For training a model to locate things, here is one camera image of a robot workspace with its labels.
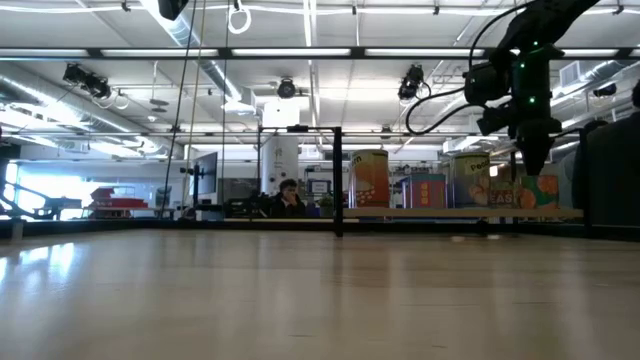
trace ceiling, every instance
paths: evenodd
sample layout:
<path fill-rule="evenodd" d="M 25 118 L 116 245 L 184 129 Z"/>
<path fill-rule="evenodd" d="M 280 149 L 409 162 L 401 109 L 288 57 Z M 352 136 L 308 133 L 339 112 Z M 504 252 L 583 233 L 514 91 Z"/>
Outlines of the ceiling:
<path fill-rule="evenodd" d="M 433 6 L 434 1 L 425 0 L 357 0 L 359 9 L 376 7 L 415 7 Z M 509 8 L 513 0 L 440 0 L 442 8 L 450 9 L 496 9 Z M 197 1 L 201 8 L 204 1 Z M 492 19 L 488 16 L 425 14 L 371 14 L 360 13 L 357 17 L 351 13 L 324 15 L 323 11 L 350 9 L 352 0 L 317 0 L 318 16 L 312 31 L 312 46 L 459 46 L 469 47 L 479 30 Z M 622 1 L 626 9 L 640 10 L 640 0 Z M 140 7 L 136 1 L 128 1 L 134 8 Z M 303 0 L 280 1 L 244 1 L 245 6 L 263 6 L 277 8 L 280 12 L 252 10 L 251 26 L 242 34 L 227 32 L 226 9 L 205 11 L 204 32 L 200 35 L 202 43 L 212 47 L 304 47 L 304 16 L 298 13 L 281 13 L 287 10 L 301 11 Z M 207 1 L 207 6 L 224 6 L 226 1 Z M 599 9 L 615 6 L 616 1 L 600 1 Z M 19 6 L 39 9 L 82 9 L 119 7 L 120 1 L 109 0 L 23 0 L 0 1 L 0 47 L 171 47 L 176 46 L 171 37 L 146 10 L 134 9 L 85 12 L 85 13 L 25 13 L 9 12 L 3 7 Z M 186 18 L 191 19 L 191 8 L 185 10 Z M 194 29 L 202 27 L 202 10 L 196 10 Z M 234 24 L 240 27 L 242 15 L 234 16 Z M 502 38 L 508 20 L 495 25 L 480 41 L 481 46 L 495 46 Z M 567 34 L 558 42 L 559 46 L 570 47 L 635 47 L 640 44 L 640 15 L 623 12 L 620 15 L 600 14 L 584 15 L 579 18 Z M 460 87 L 462 72 L 467 70 L 464 61 L 414 61 L 414 60 L 314 60 L 313 70 L 317 73 L 316 95 L 319 97 L 317 125 L 342 126 L 351 131 L 380 130 L 383 125 L 391 125 L 394 130 L 404 131 L 405 107 L 397 98 L 401 77 L 412 64 L 422 65 L 434 93 Z M 566 66 L 566 61 L 554 61 L 549 74 L 552 83 L 558 82 L 558 70 Z M 69 89 L 62 80 L 66 63 L 63 61 L 20 61 L 16 65 L 49 82 Z M 121 89 L 129 99 L 125 109 L 115 106 L 109 111 L 152 131 L 167 131 L 175 121 L 183 61 L 159 61 L 157 67 L 157 88 L 153 97 L 168 101 L 167 112 L 154 122 L 148 119 L 149 104 L 154 83 L 154 64 L 151 61 L 102 61 L 86 60 L 81 66 L 89 71 L 109 79 L 109 84 Z M 282 77 L 291 77 L 296 86 L 304 90 L 304 96 L 296 97 L 295 103 L 301 107 L 301 122 L 312 124 L 309 110 L 311 90 L 310 66 L 307 60 L 230 60 L 222 63 L 224 70 L 234 84 L 254 90 L 258 104 L 275 101 L 275 89 Z M 185 96 L 180 102 L 179 124 L 188 130 L 192 119 L 195 130 L 215 131 L 225 128 L 243 131 L 256 128 L 254 116 L 225 114 L 222 110 L 223 97 L 212 81 L 200 72 L 196 83 L 197 65 L 186 64 L 184 83 Z M 71 92 L 87 100 L 90 98 L 79 89 Z M 413 118 L 414 128 L 433 124 L 443 109 L 457 95 L 434 100 L 424 104 Z M 120 99 L 116 104 L 124 104 Z M 585 112 L 584 104 L 574 99 L 554 109 L 564 117 Z M 441 131 L 477 131 L 475 120 L 481 115 L 481 109 L 460 112 L 451 118 L 439 130 Z M 406 138 L 392 141 L 402 143 Z M 419 138 L 414 143 L 438 143 L 444 138 Z M 200 138 L 196 142 L 219 142 L 217 138 Z"/>

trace white cylinder tank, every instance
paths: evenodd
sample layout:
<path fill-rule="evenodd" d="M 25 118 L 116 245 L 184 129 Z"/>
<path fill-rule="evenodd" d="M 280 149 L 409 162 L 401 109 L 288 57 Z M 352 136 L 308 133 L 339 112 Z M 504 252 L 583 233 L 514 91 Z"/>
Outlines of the white cylinder tank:
<path fill-rule="evenodd" d="M 265 104 L 262 116 L 264 127 L 286 127 L 300 123 L 300 108 L 286 100 Z M 260 149 L 262 192 L 275 195 L 280 183 L 287 179 L 298 181 L 298 137 L 273 136 Z"/>

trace wooden shelf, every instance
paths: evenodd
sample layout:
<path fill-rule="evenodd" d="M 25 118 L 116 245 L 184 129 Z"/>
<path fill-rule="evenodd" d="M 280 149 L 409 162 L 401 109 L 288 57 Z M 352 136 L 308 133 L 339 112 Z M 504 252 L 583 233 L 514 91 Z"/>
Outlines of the wooden shelf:
<path fill-rule="evenodd" d="M 529 210 L 529 209 L 344 209 L 344 217 L 396 217 L 396 218 L 581 218 L 582 210 Z"/>

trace wooden floor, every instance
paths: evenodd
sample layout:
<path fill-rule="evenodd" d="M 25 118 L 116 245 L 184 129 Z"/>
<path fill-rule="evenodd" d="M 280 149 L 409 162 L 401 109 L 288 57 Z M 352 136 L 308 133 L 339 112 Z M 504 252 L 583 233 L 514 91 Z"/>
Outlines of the wooden floor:
<path fill-rule="evenodd" d="M 0 359 L 640 358 L 640 244 L 129 231 L 0 246 Z"/>

